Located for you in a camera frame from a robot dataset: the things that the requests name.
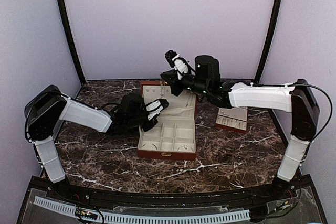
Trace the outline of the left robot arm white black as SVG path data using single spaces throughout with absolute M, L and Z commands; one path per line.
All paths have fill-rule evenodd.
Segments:
M 120 103 L 114 103 L 111 111 L 89 106 L 60 92 L 57 86 L 49 85 L 24 108 L 25 138 L 33 143 L 40 163 L 53 191 L 63 201 L 74 197 L 74 189 L 66 178 L 56 146 L 54 128 L 59 121 L 76 123 L 107 135 L 121 135 L 136 127 L 148 131 L 157 125 L 157 117 L 166 109 L 165 99 L 145 103 L 134 93 L 125 95 Z

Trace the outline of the silver necklace green beads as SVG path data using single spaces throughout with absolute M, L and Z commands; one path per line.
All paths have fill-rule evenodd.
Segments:
M 161 87 L 161 94 L 160 94 L 160 96 L 161 96 L 162 99 L 166 98 L 166 87 L 167 86 L 168 86 L 168 83 L 165 80 L 161 79 L 160 80 L 160 87 Z

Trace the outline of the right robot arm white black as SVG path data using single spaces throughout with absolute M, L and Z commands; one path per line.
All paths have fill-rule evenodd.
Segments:
M 171 70 L 160 76 L 174 96 L 188 90 L 201 101 L 218 108 L 256 107 L 291 113 L 289 144 L 277 172 L 277 181 L 268 187 L 268 195 L 273 200 L 286 194 L 287 182 L 293 179 L 311 143 L 321 133 L 317 129 L 320 108 L 312 92 L 315 87 L 305 79 L 285 84 L 224 81 L 220 78 L 219 61 L 212 56 L 197 56 L 194 67 L 172 50 L 165 53 L 165 58 Z

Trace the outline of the red jewelry tray cream insert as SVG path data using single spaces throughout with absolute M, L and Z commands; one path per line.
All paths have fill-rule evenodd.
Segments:
M 219 108 L 215 127 L 235 131 L 247 132 L 248 107 L 224 109 Z

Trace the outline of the red wooden jewelry box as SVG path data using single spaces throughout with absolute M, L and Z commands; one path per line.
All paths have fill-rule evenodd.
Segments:
M 142 81 L 145 103 L 161 98 L 160 81 Z M 193 161 L 196 158 L 195 118 L 197 97 L 184 90 L 179 96 L 166 87 L 169 106 L 156 118 L 158 124 L 144 132 L 139 128 L 138 157 Z

